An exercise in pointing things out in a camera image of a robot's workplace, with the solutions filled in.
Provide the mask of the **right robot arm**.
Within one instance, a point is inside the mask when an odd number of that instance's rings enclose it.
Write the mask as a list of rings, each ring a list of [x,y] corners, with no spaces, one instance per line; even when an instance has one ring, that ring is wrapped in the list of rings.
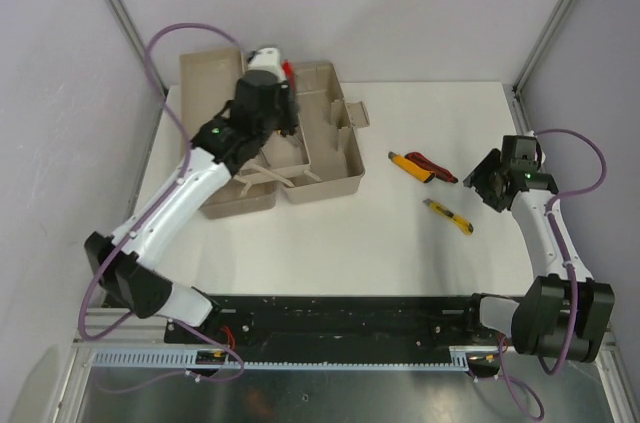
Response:
[[[568,361],[595,360],[615,295],[610,285],[595,281],[580,258],[561,211],[569,195],[542,166],[536,134],[506,135],[464,180],[485,205],[511,213],[534,280],[519,300],[475,295],[476,309],[463,316],[461,331],[473,344],[499,332],[518,353],[537,357],[543,371],[554,375]]]

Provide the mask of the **beige plastic tool box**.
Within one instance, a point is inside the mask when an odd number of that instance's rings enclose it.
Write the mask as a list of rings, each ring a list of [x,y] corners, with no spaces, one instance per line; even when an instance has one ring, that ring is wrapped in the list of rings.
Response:
[[[181,120],[189,135],[234,96],[248,68],[236,48],[180,57]],[[209,219],[269,210],[282,189],[293,204],[355,193],[365,168],[356,131],[370,124],[362,102],[344,97],[329,61],[293,66],[299,127],[292,137],[273,135],[256,158],[200,208]]]

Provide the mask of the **red folding knife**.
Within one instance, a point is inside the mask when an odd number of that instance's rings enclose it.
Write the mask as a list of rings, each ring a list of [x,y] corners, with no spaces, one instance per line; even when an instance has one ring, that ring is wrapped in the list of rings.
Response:
[[[287,78],[289,87],[293,94],[296,93],[296,81],[295,81],[295,71],[292,63],[289,60],[284,60],[282,63],[282,69]]]

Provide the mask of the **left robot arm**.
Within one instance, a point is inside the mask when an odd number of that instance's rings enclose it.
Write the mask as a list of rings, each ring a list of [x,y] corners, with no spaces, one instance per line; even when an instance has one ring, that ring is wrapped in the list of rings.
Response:
[[[200,291],[157,272],[164,252],[202,204],[222,189],[274,134],[298,126],[294,75],[289,64],[249,69],[214,117],[186,141],[178,167],[143,209],[84,248],[96,286],[140,319],[162,316],[186,324],[197,341],[221,330],[213,302]]]

